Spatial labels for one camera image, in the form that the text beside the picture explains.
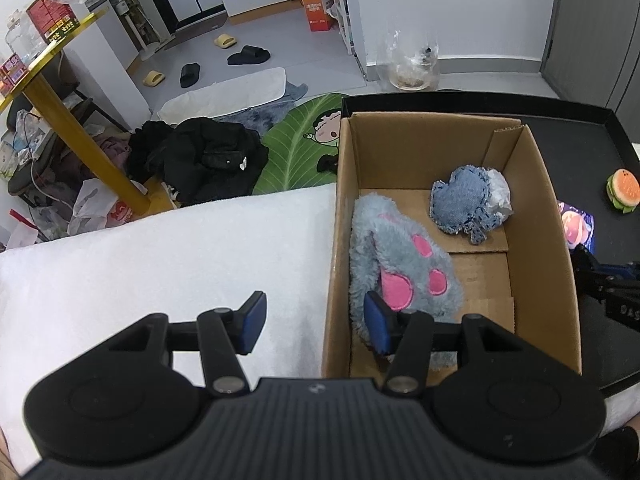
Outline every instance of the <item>pile of clothes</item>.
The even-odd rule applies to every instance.
[[[181,205],[251,195],[269,155],[255,130],[205,117],[175,128],[147,121],[129,147],[126,173],[137,182],[158,176]]]

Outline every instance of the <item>black door frame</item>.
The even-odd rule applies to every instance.
[[[208,16],[212,16],[214,14],[217,14],[225,10],[224,5],[218,5],[218,6],[212,7],[211,9],[202,10],[202,7],[200,6],[200,2],[196,0],[196,3],[200,7],[200,12],[198,14],[195,14],[194,16],[191,16],[190,18],[187,18],[186,20],[178,20],[178,17],[175,15],[175,12],[172,9],[171,4],[169,3],[169,0],[153,0],[153,1],[156,4],[156,7],[158,8],[158,12],[160,13],[160,16],[162,16],[162,20],[164,21],[164,24],[166,25],[166,28],[169,30],[170,34],[173,34],[176,30],[178,30],[181,27],[191,25],[191,23],[197,22],[198,20],[207,18]]]

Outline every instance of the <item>black tray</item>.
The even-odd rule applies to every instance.
[[[354,112],[448,112],[516,117],[536,139],[556,196],[594,216],[594,253],[602,263],[640,260],[640,213],[623,215],[606,197],[607,178],[627,168],[640,180],[640,162],[609,109],[558,99],[492,92],[439,91],[347,97]],[[604,316],[580,298],[582,373],[609,397],[640,382],[640,333]]]

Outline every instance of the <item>yellow table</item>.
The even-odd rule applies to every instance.
[[[151,212],[149,211],[151,201],[140,193],[131,181],[111,163],[103,150],[85,132],[82,124],[76,121],[76,118],[66,109],[40,73],[65,45],[87,30],[103,14],[103,11],[89,14],[80,20],[80,27],[73,30],[64,39],[48,45],[45,51],[29,65],[29,73],[0,102],[0,112],[8,107],[14,97],[23,93],[58,136],[65,141],[66,145],[94,172],[94,175],[109,186],[136,215],[144,216]]]

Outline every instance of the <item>toy hamburger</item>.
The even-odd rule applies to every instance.
[[[617,170],[607,180],[607,195],[616,209],[631,213],[640,202],[640,184],[628,170]]]

